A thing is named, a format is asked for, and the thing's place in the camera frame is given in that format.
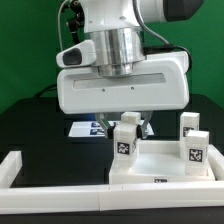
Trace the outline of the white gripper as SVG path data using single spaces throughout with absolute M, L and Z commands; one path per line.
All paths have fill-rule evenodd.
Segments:
M 56 61 L 62 69 L 57 77 L 60 108 L 66 114 L 96 113 L 108 139 L 115 127 L 103 113 L 146 111 L 137 125 L 137 137 L 145 139 L 152 111 L 182 109 L 189 102 L 184 51 L 148 55 L 133 65 L 131 74 L 116 77 L 99 74 L 91 40 L 60 52 Z

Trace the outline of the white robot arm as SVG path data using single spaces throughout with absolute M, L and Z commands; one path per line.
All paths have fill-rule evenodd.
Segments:
M 165 42 L 144 48 L 140 31 L 150 22 L 190 19 L 204 0 L 79 0 L 89 38 L 57 56 L 59 105 L 66 114 L 182 109 L 189 102 L 186 50 Z

